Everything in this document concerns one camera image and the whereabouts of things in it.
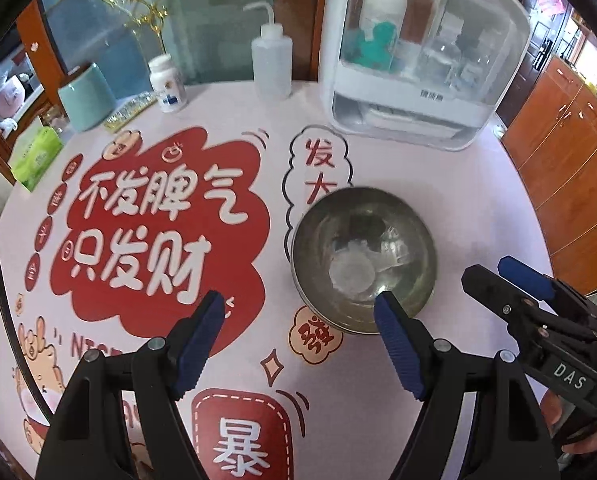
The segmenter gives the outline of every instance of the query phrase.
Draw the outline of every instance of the transparent storage box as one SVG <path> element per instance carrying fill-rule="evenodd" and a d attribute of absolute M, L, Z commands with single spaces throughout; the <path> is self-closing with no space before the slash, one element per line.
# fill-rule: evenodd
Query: transparent storage box
<path fill-rule="evenodd" d="M 326 0 L 321 98 L 343 132 L 460 150 L 496 110 L 529 35 L 516 0 Z"/>

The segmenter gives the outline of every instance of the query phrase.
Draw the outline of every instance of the wooden cabinet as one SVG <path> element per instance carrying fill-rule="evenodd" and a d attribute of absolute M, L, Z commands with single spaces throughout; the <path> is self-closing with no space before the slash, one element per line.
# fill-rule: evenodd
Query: wooden cabinet
<path fill-rule="evenodd" d="M 574 99 L 576 106 L 582 111 L 587 120 L 594 126 L 597 133 L 597 97 L 584 86 Z"/>
<path fill-rule="evenodd" d="M 597 290 L 597 96 L 553 58 L 503 144 L 536 208 L 553 274 Z"/>
<path fill-rule="evenodd" d="M 552 78 L 552 81 L 570 97 L 569 100 L 573 99 L 583 86 L 581 78 L 557 57 L 550 59 L 545 74 Z"/>
<path fill-rule="evenodd" d="M 597 224 L 597 150 L 536 215 L 550 254 Z"/>
<path fill-rule="evenodd" d="M 597 225 L 552 255 L 554 275 L 582 294 L 597 290 Z"/>
<path fill-rule="evenodd" d="M 517 168 L 547 138 L 565 115 L 570 102 L 571 96 L 549 76 L 544 75 L 538 80 L 529 100 L 502 138 L 505 149 Z"/>
<path fill-rule="evenodd" d="M 520 168 L 529 197 L 540 207 L 597 149 L 597 131 L 574 102 L 547 138 Z"/>

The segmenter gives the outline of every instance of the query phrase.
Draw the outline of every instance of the glass jar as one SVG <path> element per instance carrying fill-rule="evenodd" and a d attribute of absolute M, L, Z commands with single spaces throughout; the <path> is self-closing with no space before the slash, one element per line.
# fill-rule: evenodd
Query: glass jar
<path fill-rule="evenodd" d="M 44 126 L 54 128 L 60 135 L 69 124 L 69 119 L 61 107 L 54 105 L 40 115 L 40 122 Z"/>
<path fill-rule="evenodd" d="M 461 53 L 454 40 L 437 36 L 423 47 L 416 74 L 421 81 L 450 86 L 460 60 Z"/>
<path fill-rule="evenodd" d="M 454 79 L 454 87 L 469 96 L 475 96 L 481 89 L 489 72 L 489 56 L 480 48 L 467 48 L 463 53 Z"/>

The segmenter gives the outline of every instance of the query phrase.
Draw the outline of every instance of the white plastic bottle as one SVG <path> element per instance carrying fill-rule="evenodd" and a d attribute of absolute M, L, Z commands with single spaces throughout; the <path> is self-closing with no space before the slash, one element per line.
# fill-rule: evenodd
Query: white plastic bottle
<path fill-rule="evenodd" d="M 283 101 L 292 92 L 292 39 L 283 36 L 283 26 L 274 22 L 274 9 L 267 2 L 248 4 L 243 10 L 259 7 L 267 9 L 269 23 L 261 25 L 261 36 L 252 41 L 254 83 L 265 101 Z"/>
<path fill-rule="evenodd" d="M 378 23 L 392 23 L 396 27 L 393 48 L 395 40 L 401 35 L 406 10 L 407 0 L 363 0 L 358 27 L 365 34 L 365 40 L 372 41 L 373 30 Z"/>
<path fill-rule="evenodd" d="M 177 112 L 187 104 L 181 72 L 175 67 L 170 54 L 157 56 L 149 62 L 149 80 L 156 92 L 161 111 Z"/>

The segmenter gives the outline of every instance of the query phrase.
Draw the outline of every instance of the bottle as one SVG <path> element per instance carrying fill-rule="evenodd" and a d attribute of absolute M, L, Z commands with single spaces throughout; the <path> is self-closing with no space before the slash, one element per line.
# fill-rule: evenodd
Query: bottle
<path fill-rule="evenodd" d="M 267 2 L 256 2 L 243 10 L 267 9 L 269 23 L 261 25 L 261 35 L 252 41 L 254 83 L 259 96 L 268 102 L 287 99 L 292 91 L 292 39 L 283 36 L 283 26 L 274 22 L 274 9 Z"/>
<path fill-rule="evenodd" d="M 157 56 L 149 62 L 149 80 L 156 92 L 163 113 L 177 112 L 187 104 L 187 94 L 181 72 L 175 67 L 170 54 Z"/>
<path fill-rule="evenodd" d="M 390 42 L 390 49 L 401 34 L 407 0 L 363 0 L 360 9 L 358 27 L 365 35 L 365 41 L 374 41 L 374 27 L 382 23 L 393 25 L 393 39 Z"/>
<path fill-rule="evenodd" d="M 439 86 L 450 86 L 461 60 L 456 46 L 457 34 L 442 29 L 441 35 L 429 41 L 422 49 L 416 74 L 421 81 Z"/>

